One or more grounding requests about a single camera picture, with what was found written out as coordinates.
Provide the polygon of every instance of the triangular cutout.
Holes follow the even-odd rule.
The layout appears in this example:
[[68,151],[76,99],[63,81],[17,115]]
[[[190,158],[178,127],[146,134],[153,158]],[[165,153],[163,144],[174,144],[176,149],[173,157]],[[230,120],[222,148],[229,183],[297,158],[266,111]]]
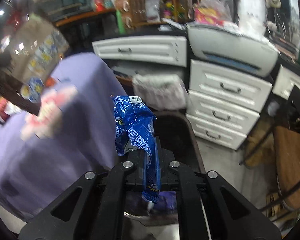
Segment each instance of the triangular cutout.
[[68,222],[71,218],[74,207],[79,200],[81,192],[82,188],[78,187],[63,202],[61,202],[54,210],[51,211],[51,215],[61,219],[64,222]]
[[222,187],[220,191],[233,220],[240,219],[250,214],[250,211],[243,206],[228,190]]

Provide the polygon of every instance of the white cloth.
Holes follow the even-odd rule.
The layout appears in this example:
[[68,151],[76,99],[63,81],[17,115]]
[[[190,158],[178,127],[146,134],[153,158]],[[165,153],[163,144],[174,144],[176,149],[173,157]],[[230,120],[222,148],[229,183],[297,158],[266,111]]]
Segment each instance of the white cloth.
[[188,94],[183,81],[176,74],[135,75],[132,79],[136,96],[156,110],[186,108]]

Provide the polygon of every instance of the purple tablecloth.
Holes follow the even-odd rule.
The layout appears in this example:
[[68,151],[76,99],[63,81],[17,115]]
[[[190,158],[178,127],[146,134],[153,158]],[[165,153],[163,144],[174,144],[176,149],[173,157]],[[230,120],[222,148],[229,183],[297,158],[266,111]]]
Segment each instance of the purple tablecloth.
[[118,162],[110,96],[126,93],[106,63],[77,54],[52,77],[38,117],[22,112],[0,126],[0,205],[25,221],[86,171]]

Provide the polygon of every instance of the wooden chair seat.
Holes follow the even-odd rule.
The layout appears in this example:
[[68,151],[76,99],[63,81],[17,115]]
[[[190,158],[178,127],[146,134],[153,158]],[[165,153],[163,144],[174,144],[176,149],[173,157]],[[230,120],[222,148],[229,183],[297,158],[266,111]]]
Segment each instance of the wooden chair seat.
[[[287,192],[300,181],[300,134],[282,126],[274,128],[274,147],[278,186],[281,193]],[[300,208],[300,189],[285,199],[292,209]]]

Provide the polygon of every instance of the drawer handle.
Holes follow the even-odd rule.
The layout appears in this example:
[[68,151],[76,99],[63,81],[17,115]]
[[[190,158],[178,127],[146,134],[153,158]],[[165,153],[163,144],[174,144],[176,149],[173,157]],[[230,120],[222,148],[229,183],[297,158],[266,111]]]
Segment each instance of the drawer handle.
[[120,53],[131,53],[132,52],[132,49],[118,49],[118,52]]
[[217,119],[220,119],[220,120],[223,120],[223,121],[230,121],[231,117],[229,115],[227,115],[227,119],[225,118],[222,118],[222,117],[219,117],[219,116],[216,116],[216,111],[212,111],[213,113],[213,116]]
[[220,139],[221,138],[220,134],[218,135],[218,137],[214,137],[214,136],[209,135],[208,131],[206,131],[206,135],[209,136],[210,138],[213,138],[213,139]]
[[231,93],[236,93],[236,94],[239,94],[241,92],[241,89],[238,88],[237,90],[232,90],[232,89],[229,89],[229,88],[225,88],[225,85],[220,82],[220,87],[225,90],[225,91],[228,91],[228,92],[231,92]]

